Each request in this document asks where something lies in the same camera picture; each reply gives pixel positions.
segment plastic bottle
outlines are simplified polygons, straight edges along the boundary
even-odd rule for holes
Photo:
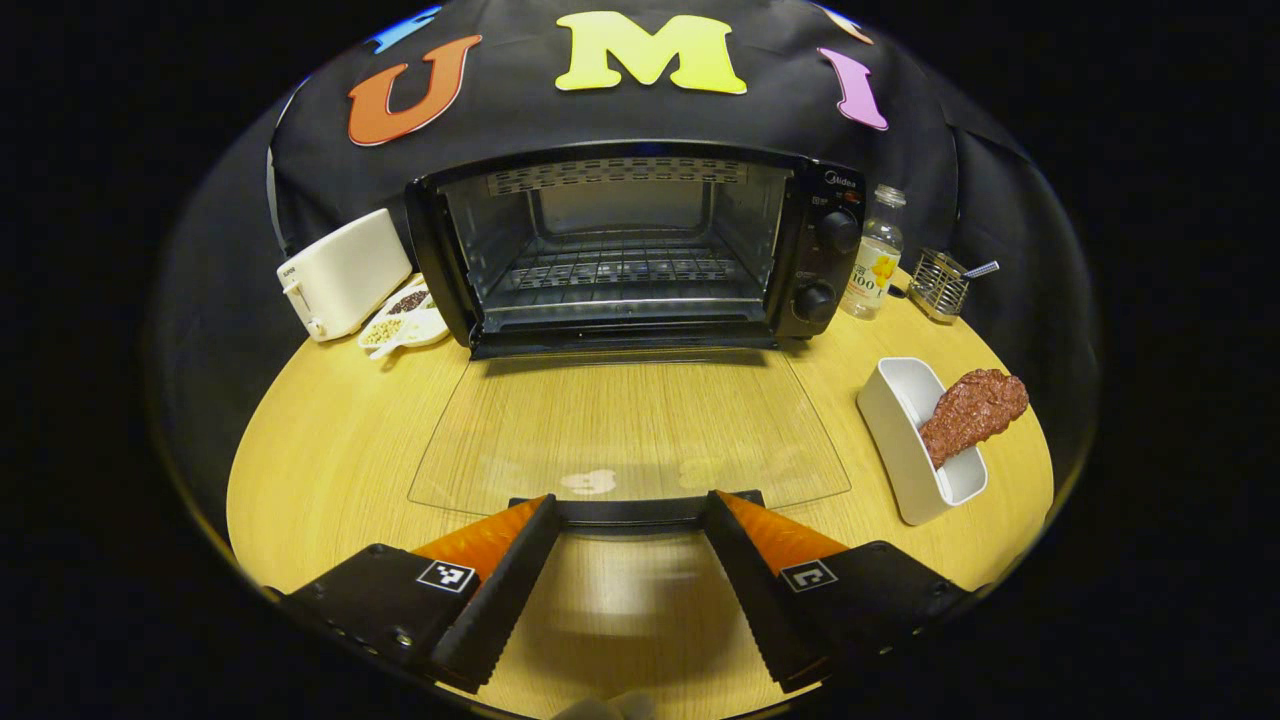
[[[879,311],[890,278],[902,258],[902,231],[899,222],[906,196],[902,191],[881,184],[876,202],[863,223],[863,240],[854,256],[854,272],[840,306],[855,318],[872,320]]]

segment yellow letter m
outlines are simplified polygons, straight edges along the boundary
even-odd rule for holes
[[[733,31],[727,24],[698,15],[676,15],[657,35],[622,13],[599,10],[575,13],[556,20],[573,31],[568,72],[556,78],[561,90],[613,87],[622,73],[609,69],[608,54],[644,85],[662,77],[671,59],[680,55],[680,68],[671,73],[671,82],[686,90],[708,90],[741,95],[746,83],[733,74],[724,36]]]

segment oven control knob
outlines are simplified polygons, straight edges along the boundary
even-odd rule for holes
[[[859,240],[861,228],[858,227],[858,220],[844,210],[836,210],[818,220],[818,241],[841,255],[856,250]]]
[[[796,316],[806,323],[822,324],[831,320],[836,314],[836,305],[840,299],[836,291],[824,282],[815,282],[803,286],[794,301]]]

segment bottle label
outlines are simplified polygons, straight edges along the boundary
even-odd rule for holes
[[[899,252],[886,252],[872,247],[869,242],[858,246],[854,259],[854,272],[849,275],[847,292],[854,293],[858,304],[867,307],[879,307],[888,290],[888,279],[897,268]]]

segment wooden table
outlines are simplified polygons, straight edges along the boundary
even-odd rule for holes
[[[906,281],[899,270],[895,283]],[[1034,541],[1052,501],[1034,407],[979,446],[989,471],[982,495],[924,525],[906,525],[854,402],[886,356],[920,357],[946,386],[975,368],[1005,369],[963,322],[936,324],[905,299],[886,297],[874,322],[838,311],[823,334],[785,342],[771,357],[785,357],[804,386],[850,488],[781,512],[849,546],[888,541],[966,589],[996,580]],[[467,413],[483,413],[453,397],[476,365],[452,340],[397,351],[385,364],[370,361],[353,337],[303,343],[264,396],[232,468],[227,520],[244,571],[292,592],[369,543],[415,548],[475,521],[477,515],[412,496],[442,418],[462,413],[454,419],[462,427],[471,421]],[[531,396],[557,391],[525,382]],[[776,423],[769,413],[748,402],[741,415]],[[499,432],[472,425],[481,441]],[[660,717],[727,716],[788,697],[769,679],[700,533],[562,536],[492,682],[475,697],[545,717],[584,697],[627,689],[650,692]]]

